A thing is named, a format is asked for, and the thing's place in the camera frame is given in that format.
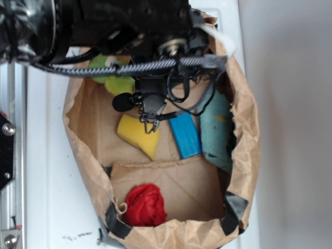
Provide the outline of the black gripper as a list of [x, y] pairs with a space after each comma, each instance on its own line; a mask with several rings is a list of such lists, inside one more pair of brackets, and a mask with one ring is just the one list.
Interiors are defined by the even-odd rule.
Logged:
[[153, 132], [156, 132], [159, 127], [158, 118], [166, 106], [166, 83], [166, 78], [161, 76], [142, 76], [135, 82], [135, 92], [142, 97], [140, 121], [144, 122], [146, 134], [151, 133], [151, 123], [153, 123]]

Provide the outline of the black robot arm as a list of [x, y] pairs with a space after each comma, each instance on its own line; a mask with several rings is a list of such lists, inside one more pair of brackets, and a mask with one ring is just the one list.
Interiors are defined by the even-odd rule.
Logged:
[[157, 129], [192, 108], [205, 63], [204, 18], [187, 1], [1, 1], [1, 62], [101, 81], [113, 108]]

